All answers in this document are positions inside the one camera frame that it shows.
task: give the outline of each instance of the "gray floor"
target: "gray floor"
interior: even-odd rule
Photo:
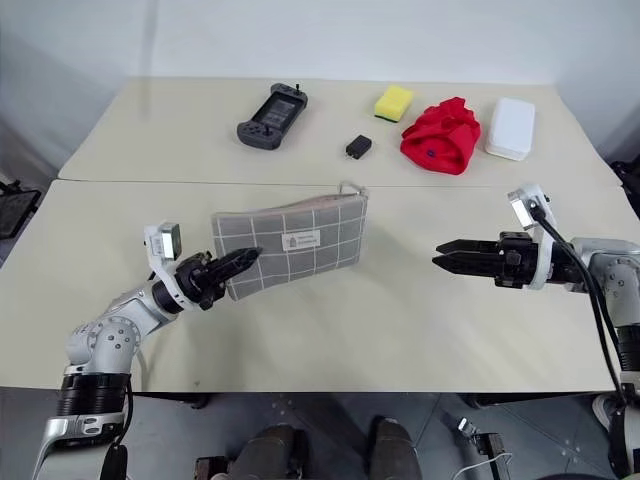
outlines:
[[[0,389],[0,478],[29,478],[44,420],[57,393]],[[468,416],[485,432],[501,433],[514,456],[511,478],[561,472],[612,477],[607,439],[586,398],[537,400],[474,410],[454,394],[224,394],[203,410],[169,400],[136,397],[126,444],[132,480],[192,478],[200,456],[237,454],[261,428],[281,422],[311,437],[315,478],[366,478],[362,457],[376,415],[393,416],[414,439],[425,479],[449,479],[480,457],[451,434],[452,417]],[[491,479],[488,467],[466,478]]]

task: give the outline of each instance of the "red cloth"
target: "red cloth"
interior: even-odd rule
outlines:
[[[427,108],[402,133],[402,153],[427,170],[451,175],[464,172],[480,138],[480,124],[464,102],[464,98],[453,97]]]

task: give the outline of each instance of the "white box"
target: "white box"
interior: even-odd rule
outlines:
[[[496,103],[485,150],[511,160],[523,160],[531,151],[536,107],[533,103],[502,97]]]

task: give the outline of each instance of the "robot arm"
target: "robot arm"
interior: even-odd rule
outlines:
[[[261,251],[244,248],[220,259],[196,253],[178,264],[180,230],[169,223],[145,228],[145,246],[150,279],[74,330],[67,342],[70,364],[56,416],[45,426],[34,480],[56,448],[105,445],[122,434],[131,363],[144,339],[183,310],[211,308],[224,296],[227,280],[251,267]]]
[[[622,398],[611,421],[609,457],[619,477],[640,473],[640,246],[574,238],[568,252],[547,231],[555,228],[555,219],[539,186],[525,185],[510,193],[509,200],[523,228],[533,229],[533,239],[523,232],[502,232],[497,242],[454,240],[437,248],[443,255],[433,262],[452,273],[492,277],[499,287],[540,289],[559,283],[588,293],[586,283],[593,283],[596,306],[605,316],[621,365]]]

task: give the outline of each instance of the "white table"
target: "white table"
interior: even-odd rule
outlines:
[[[210,214],[326,187],[56,181],[0,270],[0,384],[57,388],[77,325],[149,273],[142,228],[181,225],[210,249]],[[568,238],[640,240],[622,191],[547,190]],[[185,313],[144,344],[153,391],[584,391],[611,386],[588,299],[451,275],[436,245],[518,231],[503,188],[371,188],[354,268]]]
[[[302,80],[309,104],[280,148],[264,151],[243,145],[236,125],[251,118],[275,81],[132,79],[60,171],[60,178],[274,185],[335,185],[357,179],[369,187],[505,190],[524,182],[555,188],[579,181],[587,189],[619,184],[552,86],[403,83],[415,98],[401,122],[393,124],[373,116],[373,105],[387,83]],[[460,176],[414,165],[399,150],[402,131],[427,106],[453,96],[467,99],[485,133],[498,98],[533,102],[536,131],[529,157],[513,162],[488,155],[483,134],[468,170]],[[370,137],[374,145],[362,159],[348,159],[344,148],[359,134]]]

